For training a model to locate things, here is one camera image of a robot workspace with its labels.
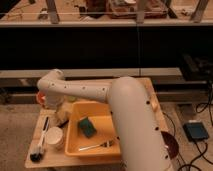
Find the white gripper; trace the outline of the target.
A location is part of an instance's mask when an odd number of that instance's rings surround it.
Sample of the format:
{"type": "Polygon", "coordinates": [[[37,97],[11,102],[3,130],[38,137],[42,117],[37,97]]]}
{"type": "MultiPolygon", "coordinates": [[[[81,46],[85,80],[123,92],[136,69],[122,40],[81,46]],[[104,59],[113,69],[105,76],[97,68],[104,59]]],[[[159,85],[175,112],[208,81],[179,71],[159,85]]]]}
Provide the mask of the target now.
{"type": "Polygon", "coordinates": [[[60,123],[69,119],[70,111],[65,97],[62,95],[46,95],[45,105],[48,109],[55,111],[55,117],[60,123]]]}

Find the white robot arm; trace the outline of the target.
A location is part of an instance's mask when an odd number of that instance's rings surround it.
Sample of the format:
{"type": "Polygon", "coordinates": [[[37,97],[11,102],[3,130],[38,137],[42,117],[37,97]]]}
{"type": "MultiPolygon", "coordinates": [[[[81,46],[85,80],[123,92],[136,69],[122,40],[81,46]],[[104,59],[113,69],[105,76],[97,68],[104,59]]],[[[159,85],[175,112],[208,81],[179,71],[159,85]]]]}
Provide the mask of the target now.
{"type": "Polygon", "coordinates": [[[53,69],[37,87],[49,103],[63,95],[107,103],[126,171],[174,171],[147,90],[136,78],[120,77],[110,83],[66,81],[61,70],[53,69]]]}

